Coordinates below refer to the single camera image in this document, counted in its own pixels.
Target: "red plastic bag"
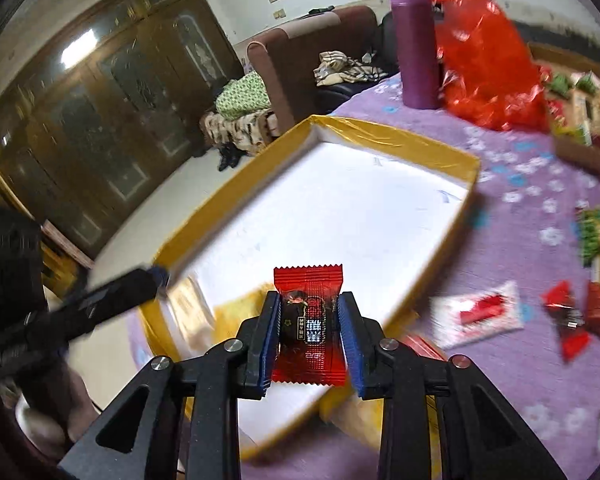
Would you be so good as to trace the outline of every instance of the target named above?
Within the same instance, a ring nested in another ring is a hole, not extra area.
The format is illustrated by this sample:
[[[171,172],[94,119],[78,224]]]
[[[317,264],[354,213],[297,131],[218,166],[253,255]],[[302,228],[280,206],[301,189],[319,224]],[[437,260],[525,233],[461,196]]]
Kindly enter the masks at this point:
[[[493,0],[432,0],[445,107],[491,130],[549,130],[538,67]]]

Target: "box of snacks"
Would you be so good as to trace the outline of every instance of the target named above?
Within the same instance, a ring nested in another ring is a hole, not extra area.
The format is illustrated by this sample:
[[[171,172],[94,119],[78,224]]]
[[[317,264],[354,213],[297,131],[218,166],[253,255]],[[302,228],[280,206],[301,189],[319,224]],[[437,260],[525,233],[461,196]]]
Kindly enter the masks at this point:
[[[600,174],[600,63],[529,43],[544,85],[555,154]]]

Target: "brown sofa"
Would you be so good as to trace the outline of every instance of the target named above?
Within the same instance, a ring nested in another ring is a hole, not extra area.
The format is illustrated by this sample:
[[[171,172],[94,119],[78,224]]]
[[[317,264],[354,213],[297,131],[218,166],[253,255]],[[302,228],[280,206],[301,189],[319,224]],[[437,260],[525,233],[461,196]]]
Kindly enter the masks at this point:
[[[318,113],[314,69],[319,54],[340,50],[360,59],[376,27],[369,7],[354,6],[283,23],[253,38],[247,56],[264,80],[281,133]]]

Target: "black shoe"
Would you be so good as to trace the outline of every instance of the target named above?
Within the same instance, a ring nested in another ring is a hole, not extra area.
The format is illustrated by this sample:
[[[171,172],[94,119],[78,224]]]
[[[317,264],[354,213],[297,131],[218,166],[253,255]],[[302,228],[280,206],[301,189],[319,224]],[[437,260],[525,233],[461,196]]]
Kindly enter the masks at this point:
[[[218,148],[218,151],[220,152],[220,164],[218,164],[218,171],[226,170],[231,161],[234,160],[233,152],[229,149],[229,145],[230,144],[226,142],[220,146],[220,148]]]
[[[231,153],[231,159],[229,160],[229,166],[232,168],[236,168],[238,164],[240,164],[240,159],[247,154],[244,150],[238,149],[235,144],[231,144],[229,147],[229,151]]]

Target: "metal screw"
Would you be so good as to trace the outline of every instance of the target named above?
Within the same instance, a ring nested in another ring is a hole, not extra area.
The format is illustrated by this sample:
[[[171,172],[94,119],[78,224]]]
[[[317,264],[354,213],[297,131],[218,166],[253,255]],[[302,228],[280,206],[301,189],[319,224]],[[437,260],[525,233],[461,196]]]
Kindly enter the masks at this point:
[[[171,359],[161,355],[160,357],[156,357],[153,361],[151,361],[151,368],[154,370],[164,370],[171,364]]]
[[[389,339],[385,337],[384,339],[380,340],[380,348],[390,352],[391,350],[398,348],[398,342],[395,339]]]
[[[472,362],[466,355],[456,354],[451,358],[451,362],[456,368],[468,368]]]
[[[224,342],[224,349],[227,352],[237,352],[242,349],[242,341],[239,339],[229,339],[229,341]]]

